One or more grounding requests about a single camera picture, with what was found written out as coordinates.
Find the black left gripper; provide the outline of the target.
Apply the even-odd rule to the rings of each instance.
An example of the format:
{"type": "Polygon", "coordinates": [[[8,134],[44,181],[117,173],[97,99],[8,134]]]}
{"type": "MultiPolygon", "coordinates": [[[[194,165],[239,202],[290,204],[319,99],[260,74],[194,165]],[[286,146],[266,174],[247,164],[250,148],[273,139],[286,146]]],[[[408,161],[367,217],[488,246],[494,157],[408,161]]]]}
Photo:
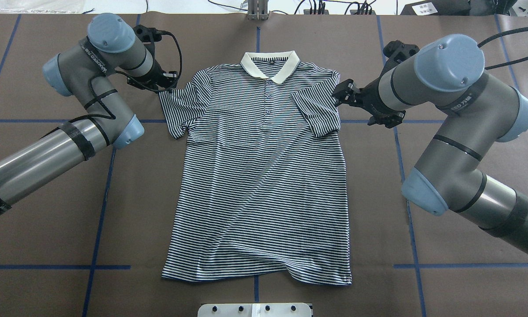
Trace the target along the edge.
{"type": "Polygon", "coordinates": [[[158,62],[153,62],[151,70],[146,74],[145,86],[153,90],[174,89],[178,82],[178,71],[166,72],[158,62]]]}

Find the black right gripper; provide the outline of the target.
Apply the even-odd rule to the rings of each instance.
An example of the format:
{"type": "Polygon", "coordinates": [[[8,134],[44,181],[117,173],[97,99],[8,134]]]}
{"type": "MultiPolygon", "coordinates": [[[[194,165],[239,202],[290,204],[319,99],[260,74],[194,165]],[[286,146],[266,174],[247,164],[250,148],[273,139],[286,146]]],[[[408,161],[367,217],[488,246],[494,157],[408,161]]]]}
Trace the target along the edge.
{"type": "Polygon", "coordinates": [[[336,106],[348,104],[351,107],[359,107],[366,110],[371,117],[368,125],[383,125],[388,129],[403,122],[405,111],[397,111],[389,108],[381,99],[379,94],[379,79],[367,84],[364,88],[357,88],[353,79],[347,79],[337,84],[332,92],[336,99],[336,106]]]}

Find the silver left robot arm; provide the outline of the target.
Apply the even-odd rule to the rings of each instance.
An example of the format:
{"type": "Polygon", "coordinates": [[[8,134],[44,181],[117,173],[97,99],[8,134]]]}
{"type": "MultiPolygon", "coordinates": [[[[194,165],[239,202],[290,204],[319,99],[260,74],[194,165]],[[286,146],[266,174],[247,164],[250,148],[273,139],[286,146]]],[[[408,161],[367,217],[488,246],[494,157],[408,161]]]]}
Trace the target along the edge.
{"type": "Polygon", "coordinates": [[[52,124],[0,160],[0,215],[107,147],[121,149],[145,132],[111,82],[121,75],[144,92],[174,88],[155,44],[172,34],[113,13],[21,15],[0,70],[0,124],[52,124]]]}

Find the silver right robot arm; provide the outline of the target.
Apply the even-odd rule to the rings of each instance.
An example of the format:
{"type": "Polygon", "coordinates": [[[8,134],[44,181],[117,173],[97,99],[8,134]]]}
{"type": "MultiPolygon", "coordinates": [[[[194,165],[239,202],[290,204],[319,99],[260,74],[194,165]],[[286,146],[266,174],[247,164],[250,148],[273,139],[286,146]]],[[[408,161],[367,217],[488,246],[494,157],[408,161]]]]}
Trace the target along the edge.
{"type": "Polygon", "coordinates": [[[424,48],[392,41],[383,54],[378,78],[364,88],[342,81],[332,96],[366,110],[368,125],[394,128],[426,102],[446,114],[403,181],[403,197],[433,215],[451,210],[528,254],[528,197],[477,168],[493,143],[528,130],[528,99],[488,73],[479,44],[464,34],[424,48]]]}

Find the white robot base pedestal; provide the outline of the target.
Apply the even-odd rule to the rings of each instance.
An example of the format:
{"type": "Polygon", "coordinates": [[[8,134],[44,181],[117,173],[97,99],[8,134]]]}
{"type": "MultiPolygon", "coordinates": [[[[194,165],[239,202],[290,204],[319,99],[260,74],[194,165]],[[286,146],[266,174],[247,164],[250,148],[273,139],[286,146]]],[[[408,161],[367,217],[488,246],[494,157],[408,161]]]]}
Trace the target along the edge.
{"type": "Polygon", "coordinates": [[[312,317],[312,304],[303,302],[214,303],[199,307],[198,317],[312,317]]]}

